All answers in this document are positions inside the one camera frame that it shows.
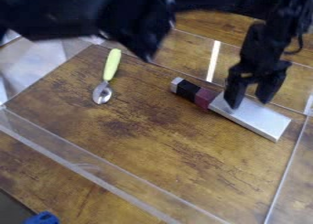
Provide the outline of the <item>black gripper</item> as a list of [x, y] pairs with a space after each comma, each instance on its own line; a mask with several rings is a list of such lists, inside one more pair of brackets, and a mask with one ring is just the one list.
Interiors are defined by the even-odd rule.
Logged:
[[265, 23], [253, 23], [239, 51], [239, 61], [229, 69], [223, 99], [235, 110], [243, 100], [249, 81], [258, 81], [255, 97], [269, 103], [286, 79], [292, 63], [281, 58], [289, 37]]

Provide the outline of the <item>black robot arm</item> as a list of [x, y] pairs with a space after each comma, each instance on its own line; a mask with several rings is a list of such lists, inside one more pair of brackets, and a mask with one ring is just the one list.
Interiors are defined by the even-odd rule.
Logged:
[[12, 30], [31, 40], [107, 36], [150, 60], [182, 11], [213, 10], [257, 18], [230, 67], [223, 99], [238, 108], [247, 86], [269, 103], [292, 63], [281, 56], [313, 27], [313, 0], [0, 0], [0, 40]]

